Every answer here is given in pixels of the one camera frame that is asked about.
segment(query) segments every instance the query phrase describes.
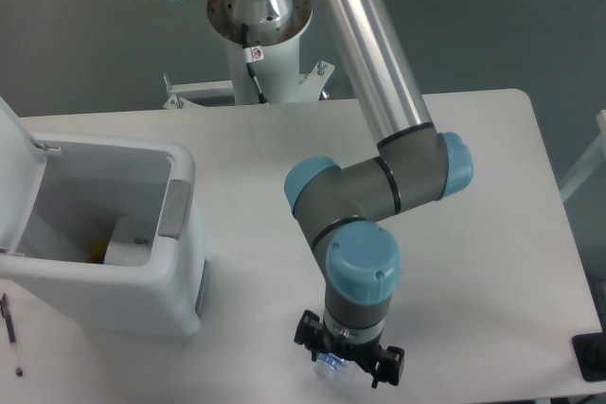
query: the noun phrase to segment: white tabletop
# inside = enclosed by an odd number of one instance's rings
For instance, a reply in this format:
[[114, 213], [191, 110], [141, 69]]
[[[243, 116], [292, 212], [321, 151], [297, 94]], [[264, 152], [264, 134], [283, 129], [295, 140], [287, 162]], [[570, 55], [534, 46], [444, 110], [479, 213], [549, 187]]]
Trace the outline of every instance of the white tabletop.
[[202, 325], [187, 339], [84, 330], [0, 281], [25, 369], [12, 373], [0, 332], [0, 400], [444, 404], [606, 391], [585, 383], [575, 361], [571, 337], [599, 323], [528, 98], [426, 99], [437, 128], [469, 145], [475, 177], [446, 201], [383, 222], [404, 270], [383, 334], [383, 345], [406, 351], [399, 387], [372, 390], [354, 365], [328, 383], [293, 342], [303, 310], [322, 313], [324, 286], [284, 178], [313, 155], [345, 167], [376, 154], [357, 103], [331, 101], [25, 119], [33, 131], [188, 146], [214, 256]]

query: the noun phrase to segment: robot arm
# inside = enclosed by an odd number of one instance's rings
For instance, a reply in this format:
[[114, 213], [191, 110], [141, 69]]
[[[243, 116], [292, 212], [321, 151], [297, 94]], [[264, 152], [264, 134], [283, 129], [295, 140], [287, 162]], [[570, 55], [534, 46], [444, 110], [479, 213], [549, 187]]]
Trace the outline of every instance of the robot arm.
[[398, 385], [404, 351], [380, 339], [400, 279], [400, 250], [377, 221], [438, 201], [472, 179], [469, 150], [437, 133], [382, 0], [321, 0], [378, 156], [347, 168], [311, 158], [284, 190], [326, 281], [323, 320], [305, 311], [295, 334], [316, 360], [356, 361]]

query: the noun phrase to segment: black ring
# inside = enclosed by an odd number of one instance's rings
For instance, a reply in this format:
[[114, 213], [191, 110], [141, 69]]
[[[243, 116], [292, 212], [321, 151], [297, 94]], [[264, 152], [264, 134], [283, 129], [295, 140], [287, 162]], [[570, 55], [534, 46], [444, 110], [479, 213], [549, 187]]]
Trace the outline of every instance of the black ring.
[[320, 243], [320, 241], [322, 241], [322, 238], [324, 238], [325, 236], [327, 236], [328, 234], [330, 234], [335, 229], [338, 229], [341, 226], [345, 226], [346, 224], [350, 224], [351, 222], [354, 222], [354, 221], [366, 221], [366, 218], [362, 218], [362, 217], [341, 218], [340, 220], [334, 221], [331, 224], [329, 224], [328, 226], [326, 226], [313, 239], [313, 242], [312, 242], [312, 252], [315, 251], [315, 247], [318, 246], [318, 243]]
[[385, 178], [387, 179], [389, 187], [391, 188], [391, 194], [394, 197], [394, 215], [398, 215], [401, 212], [401, 196], [400, 191], [398, 190], [398, 184], [396, 183], [396, 179], [394, 178], [394, 173], [391, 171], [391, 169], [381, 156], [377, 156], [374, 161], [379, 165], [379, 167], [385, 174]]
[[402, 130], [401, 132], [395, 132], [391, 136], [385, 137], [385, 139], [379, 141], [377, 144], [377, 149], [386, 146], [390, 142], [395, 141], [396, 139], [400, 139], [404, 137], [406, 134], [410, 134], [411, 132], [418, 132], [420, 130], [425, 130], [426, 128], [432, 128], [434, 126], [434, 122], [425, 122], [420, 125], [415, 125], [414, 127], [407, 128], [406, 130]]

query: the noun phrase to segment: bin lid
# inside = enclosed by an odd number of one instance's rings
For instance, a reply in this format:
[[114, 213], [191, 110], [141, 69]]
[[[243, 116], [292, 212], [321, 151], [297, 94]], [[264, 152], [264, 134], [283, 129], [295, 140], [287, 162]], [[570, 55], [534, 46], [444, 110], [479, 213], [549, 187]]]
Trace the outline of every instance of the bin lid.
[[45, 171], [45, 153], [0, 97], [0, 248], [13, 253]]

